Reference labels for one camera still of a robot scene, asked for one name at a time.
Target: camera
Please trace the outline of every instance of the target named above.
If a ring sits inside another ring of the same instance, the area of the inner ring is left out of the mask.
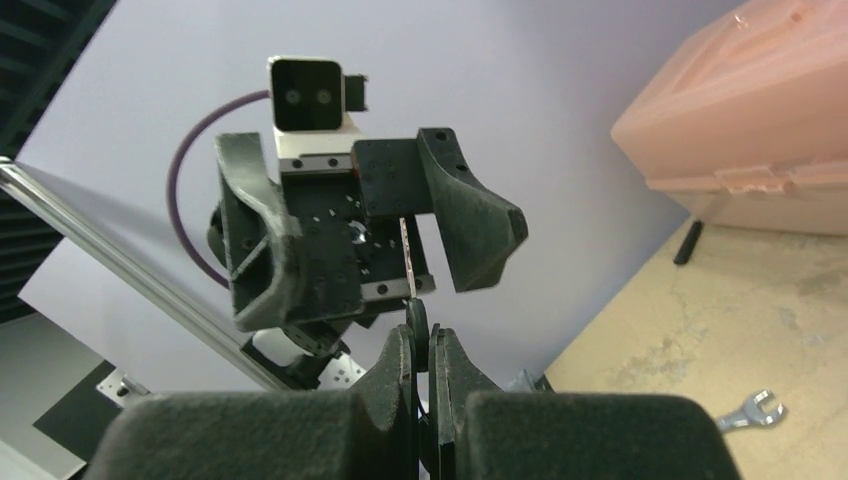
[[[281,132],[338,130],[344,118],[344,74],[332,60],[274,58],[271,99]]]
[[[310,163],[304,156],[348,153],[363,138],[347,113],[364,110],[364,104],[357,107],[364,101],[364,84],[351,83],[363,76],[345,77],[338,62],[314,57],[272,57],[268,71],[281,172],[293,173],[292,163]],[[351,92],[351,85],[359,88]]]

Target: black foam pad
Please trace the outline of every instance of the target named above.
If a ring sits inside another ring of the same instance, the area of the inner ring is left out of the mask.
[[[660,395],[472,393],[458,478],[741,478],[712,418]]]
[[[122,413],[85,478],[383,478],[386,448],[351,392],[185,394]]]

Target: white paper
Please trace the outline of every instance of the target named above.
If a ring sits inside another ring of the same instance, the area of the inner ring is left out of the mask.
[[[70,240],[20,297],[150,391],[261,390]]]

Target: box latch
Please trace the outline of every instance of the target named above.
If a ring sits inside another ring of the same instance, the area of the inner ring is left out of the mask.
[[[787,173],[777,173],[766,165],[717,170],[715,177],[732,195],[751,193],[780,195],[789,192],[794,186],[792,178]]]

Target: dark ceiling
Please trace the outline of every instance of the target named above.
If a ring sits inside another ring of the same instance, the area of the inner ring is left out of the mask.
[[[117,0],[2,0],[0,156],[15,159]],[[32,313],[18,293],[62,235],[0,191],[0,323]]]

